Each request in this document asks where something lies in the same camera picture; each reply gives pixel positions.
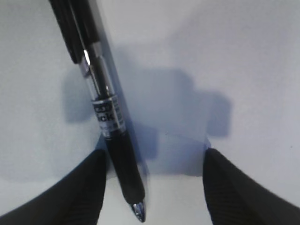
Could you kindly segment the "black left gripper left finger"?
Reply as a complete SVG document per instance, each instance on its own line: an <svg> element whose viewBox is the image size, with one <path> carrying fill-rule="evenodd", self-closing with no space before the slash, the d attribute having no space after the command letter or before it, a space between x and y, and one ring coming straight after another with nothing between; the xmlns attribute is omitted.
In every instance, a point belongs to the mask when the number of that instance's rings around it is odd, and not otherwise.
<svg viewBox="0 0 300 225"><path fill-rule="evenodd" d="M2 225L96 225L106 186L106 155L94 150L51 188L2 215Z"/></svg>

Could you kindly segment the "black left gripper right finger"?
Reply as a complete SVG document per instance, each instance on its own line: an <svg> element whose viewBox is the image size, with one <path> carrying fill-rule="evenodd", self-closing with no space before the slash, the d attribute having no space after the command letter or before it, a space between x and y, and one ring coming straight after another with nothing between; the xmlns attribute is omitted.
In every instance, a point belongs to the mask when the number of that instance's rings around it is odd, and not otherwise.
<svg viewBox="0 0 300 225"><path fill-rule="evenodd" d="M202 180L214 225L298 225L300 209L267 190L217 149L204 154Z"/></svg>

